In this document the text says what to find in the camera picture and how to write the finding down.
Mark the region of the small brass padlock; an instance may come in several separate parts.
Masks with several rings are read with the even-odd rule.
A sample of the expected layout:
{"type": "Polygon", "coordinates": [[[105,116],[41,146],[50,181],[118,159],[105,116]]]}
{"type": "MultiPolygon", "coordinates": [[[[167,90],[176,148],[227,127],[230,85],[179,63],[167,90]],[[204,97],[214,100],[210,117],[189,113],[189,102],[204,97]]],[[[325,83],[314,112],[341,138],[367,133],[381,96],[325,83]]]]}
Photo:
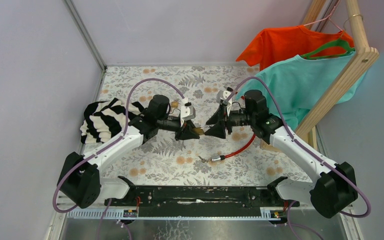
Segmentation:
{"type": "Polygon", "coordinates": [[[173,102],[171,102],[170,106],[172,108],[178,108],[179,107],[179,103],[177,101],[173,101],[173,102]]]}

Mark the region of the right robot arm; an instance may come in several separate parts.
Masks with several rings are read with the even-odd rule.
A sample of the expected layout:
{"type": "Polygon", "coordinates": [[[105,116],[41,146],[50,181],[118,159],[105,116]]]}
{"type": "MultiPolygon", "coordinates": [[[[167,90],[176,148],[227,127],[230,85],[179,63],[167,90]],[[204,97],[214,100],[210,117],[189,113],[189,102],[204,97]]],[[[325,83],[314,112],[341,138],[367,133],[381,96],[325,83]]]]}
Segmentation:
{"type": "Polygon", "coordinates": [[[338,164],[309,146],[282,119],[269,112],[259,90],[245,94],[245,107],[232,110],[231,88],[217,93],[217,111],[206,122],[205,135],[225,139],[234,127],[249,126],[257,138],[279,149],[311,179],[310,182],[279,177],[268,185],[267,201],[273,206],[285,200],[312,205],[325,218],[332,218],[358,198],[354,168],[338,164]]]}

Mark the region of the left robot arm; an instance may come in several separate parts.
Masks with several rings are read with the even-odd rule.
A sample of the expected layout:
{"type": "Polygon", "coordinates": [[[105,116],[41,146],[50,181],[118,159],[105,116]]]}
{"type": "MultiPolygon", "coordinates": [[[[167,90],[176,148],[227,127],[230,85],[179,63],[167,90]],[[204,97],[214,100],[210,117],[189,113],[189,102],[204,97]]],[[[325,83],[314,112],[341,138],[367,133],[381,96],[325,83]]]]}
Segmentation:
{"type": "Polygon", "coordinates": [[[154,95],[147,107],[134,102],[125,118],[127,127],[98,148],[85,153],[70,153],[64,162],[57,189],[74,202],[75,207],[85,209],[98,199],[117,199],[128,206],[135,200],[133,184],[121,177],[103,178],[101,174],[114,161],[140,147],[158,131],[174,133],[175,140],[199,139],[192,120],[196,110],[187,98],[179,104],[180,113],[170,116],[171,105],[164,95],[154,95]]]}

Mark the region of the large brass padlock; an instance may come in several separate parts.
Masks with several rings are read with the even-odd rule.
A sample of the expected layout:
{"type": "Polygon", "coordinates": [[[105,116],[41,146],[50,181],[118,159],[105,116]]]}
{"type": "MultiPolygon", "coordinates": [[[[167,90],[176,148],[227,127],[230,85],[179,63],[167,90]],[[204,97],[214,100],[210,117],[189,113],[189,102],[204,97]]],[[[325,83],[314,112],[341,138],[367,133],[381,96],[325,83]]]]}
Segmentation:
{"type": "Polygon", "coordinates": [[[205,135],[205,132],[210,129],[211,126],[200,126],[200,127],[195,127],[192,130],[197,134],[197,135],[205,135]]]}

